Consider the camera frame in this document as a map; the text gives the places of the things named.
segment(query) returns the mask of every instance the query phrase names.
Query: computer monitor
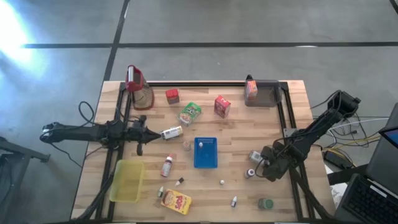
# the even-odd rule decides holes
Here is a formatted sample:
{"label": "computer monitor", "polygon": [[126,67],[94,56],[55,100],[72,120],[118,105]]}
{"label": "computer monitor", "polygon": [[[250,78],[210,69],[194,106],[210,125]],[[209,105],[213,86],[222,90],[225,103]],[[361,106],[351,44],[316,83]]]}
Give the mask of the computer monitor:
{"label": "computer monitor", "polygon": [[393,128],[383,128],[379,131],[380,135],[398,148],[398,126]]}

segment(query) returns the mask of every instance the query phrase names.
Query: butcher block tabletop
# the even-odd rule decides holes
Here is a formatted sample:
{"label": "butcher block tabletop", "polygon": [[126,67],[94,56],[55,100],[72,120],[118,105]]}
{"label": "butcher block tabletop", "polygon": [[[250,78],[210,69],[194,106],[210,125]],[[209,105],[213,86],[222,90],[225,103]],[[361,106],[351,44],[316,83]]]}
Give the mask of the butcher block tabletop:
{"label": "butcher block tabletop", "polygon": [[[302,80],[285,82],[289,85],[297,127],[306,128],[313,119],[304,82]],[[96,112],[97,123],[113,119],[119,85],[120,82],[104,82]],[[169,105],[165,91],[172,88],[178,89],[180,102]],[[272,145],[276,139],[281,138],[282,132],[277,107],[245,106],[243,88],[240,86],[155,86],[153,87],[155,103],[152,109],[136,111],[131,107],[131,116],[146,115],[147,127],[158,133],[180,126],[177,115],[191,101],[201,106],[202,113],[192,125],[183,126],[183,136],[170,141],[160,138],[143,145],[143,156],[137,155],[136,142],[125,143],[123,159],[142,161],[145,173],[141,199],[137,203],[116,202],[114,222],[297,221],[289,172],[275,182],[256,176],[250,179],[244,178],[246,170],[256,167],[249,161],[249,153],[252,150],[261,152],[264,146]],[[231,102],[229,115],[225,119],[214,114],[215,99],[219,95]],[[285,106],[284,113],[288,118]],[[199,136],[217,138],[218,167],[216,169],[194,168],[194,150],[184,151],[182,143],[184,141],[192,143],[194,138]],[[96,142],[89,143],[86,153],[90,153],[99,146]],[[160,170],[169,154],[173,157],[170,175],[162,177]],[[85,160],[72,218],[81,215],[98,193],[105,159],[106,149],[101,149]],[[319,148],[311,149],[308,159],[305,160],[305,167],[311,191],[326,210],[333,214],[335,206]],[[175,182],[181,177],[185,181],[175,187]],[[160,204],[157,192],[161,186],[192,198],[187,215],[182,215]],[[236,206],[232,207],[231,201],[235,196],[238,200]],[[258,209],[257,204],[260,198],[272,199],[274,208]],[[305,199],[301,190],[300,198],[304,214],[306,214]],[[108,205],[107,195],[104,201],[103,217],[106,217]]]}

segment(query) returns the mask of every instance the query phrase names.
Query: red box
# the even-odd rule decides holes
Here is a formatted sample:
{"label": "red box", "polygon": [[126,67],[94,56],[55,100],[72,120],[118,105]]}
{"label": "red box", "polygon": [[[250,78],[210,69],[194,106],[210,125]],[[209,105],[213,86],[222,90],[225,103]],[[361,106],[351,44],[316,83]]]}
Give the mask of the red box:
{"label": "red box", "polygon": [[228,102],[224,97],[218,96],[214,103],[214,112],[225,118],[229,113],[231,103]]}
{"label": "red box", "polygon": [[178,103],[180,101],[178,90],[177,89],[167,90],[166,98],[169,104]]}

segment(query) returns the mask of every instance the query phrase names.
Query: green snack box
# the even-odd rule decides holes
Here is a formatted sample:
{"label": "green snack box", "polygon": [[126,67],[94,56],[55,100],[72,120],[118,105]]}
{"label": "green snack box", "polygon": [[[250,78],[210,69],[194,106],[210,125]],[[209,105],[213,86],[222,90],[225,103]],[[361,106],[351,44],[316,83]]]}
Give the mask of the green snack box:
{"label": "green snack box", "polygon": [[178,115],[178,120],[188,127],[193,123],[193,121],[199,116],[201,113],[201,108],[194,102],[190,102],[184,110]]}

